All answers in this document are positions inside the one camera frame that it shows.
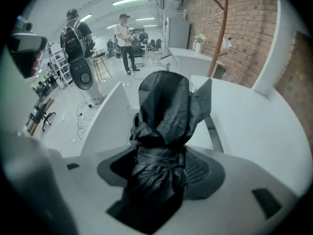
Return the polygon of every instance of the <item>black backpack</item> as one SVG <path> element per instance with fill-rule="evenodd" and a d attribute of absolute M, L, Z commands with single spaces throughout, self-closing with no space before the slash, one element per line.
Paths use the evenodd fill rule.
<path fill-rule="evenodd" d="M 73 27 L 65 26 L 62 30 L 63 51 L 69 63 L 84 58 L 87 50 L 86 40 L 78 28 L 80 23 L 76 21 Z"/>

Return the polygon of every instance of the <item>red brick wall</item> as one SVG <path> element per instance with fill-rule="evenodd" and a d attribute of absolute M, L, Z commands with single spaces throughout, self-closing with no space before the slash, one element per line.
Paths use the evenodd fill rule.
<path fill-rule="evenodd" d="M 207 40 L 202 46 L 212 56 L 222 21 L 222 11 L 213 0 L 186 0 L 183 8 L 191 23 L 188 48 L 202 33 Z M 225 36 L 231 37 L 229 54 L 219 57 L 226 72 L 222 79 L 252 87 L 266 61 L 273 40 L 277 16 L 277 0 L 229 0 Z"/>
<path fill-rule="evenodd" d="M 313 151 L 313 40 L 297 32 L 276 90 L 297 115 Z"/>

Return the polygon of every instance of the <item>white flower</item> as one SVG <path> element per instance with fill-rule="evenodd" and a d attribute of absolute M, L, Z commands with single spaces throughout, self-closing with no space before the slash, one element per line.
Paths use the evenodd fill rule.
<path fill-rule="evenodd" d="M 196 36 L 196 41 L 198 43 L 203 43 L 206 40 L 206 37 L 203 34 L 199 34 L 198 36 Z"/>

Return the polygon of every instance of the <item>white desk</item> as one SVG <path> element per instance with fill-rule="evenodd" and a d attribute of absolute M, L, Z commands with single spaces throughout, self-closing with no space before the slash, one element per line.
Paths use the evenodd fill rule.
<path fill-rule="evenodd" d="M 191 75 L 206 76 L 210 68 L 212 58 L 190 49 L 169 48 L 172 53 L 170 71 L 181 74 L 189 79 Z"/>
<path fill-rule="evenodd" d="M 143 47 L 145 47 L 145 57 L 146 57 L 146 59 L 148 58 L 148 44 L 143 44 L 143 43 L 141 43 L 141 46 Z"/>
<path fill-rule="evenodd" d="M 207 77 L 191 80 L 198 89 Z M 244 86 L 212 80 L 211 116 L 224 153 L 255 162 L 297 196 L 305 193 L 312 181 L 312 156 L 287 102 L 274 89 L 264 98 Z"/>

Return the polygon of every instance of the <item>white floor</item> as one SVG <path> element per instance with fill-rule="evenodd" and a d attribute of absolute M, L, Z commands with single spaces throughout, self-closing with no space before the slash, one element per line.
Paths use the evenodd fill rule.
<path fill-rule="evenodd" d="M 164 70 L 163 66 L 152 65 L 152 55 L 148 59 L 144 59 L 144 62 L 144 67 L 141 64 L 137 65 L 141 71 L 127 75 L 122 59 L 112 57 L 105 60 L 112 78 L 107 72 L 102 74 L 99 91 L 102 94 L 108 94 L 117 82 L 122 82 L 131 106 L 139 108 L 138 88 L 141 82 L 152 72 Z M 100 71 L 104 71 L 101 63 L 99 63 L 99 68 Z M 91 104 L 87 94 L 83 92 L 83 95 Z M 56 89 L 51 94 L 51 98 L 55 101 L 48 112 L 56 112 L 56 115 L 49 119 L 51 126 L 46 126 L 45 132 L 41 131 L 41 122 L 34 137 L 40 139 L 47 148 L 59 150 L 63 157 L 79 156 L 86 137 L 85 131 L 99 106 L 90 109 L 87 105 L 84 105 L 85 100 L 74 83 L 71 83 L 69 88 L 64 90 Z M 77 117 L 80 113 L 83 113 L 84 120 L 82 117 Z"/>

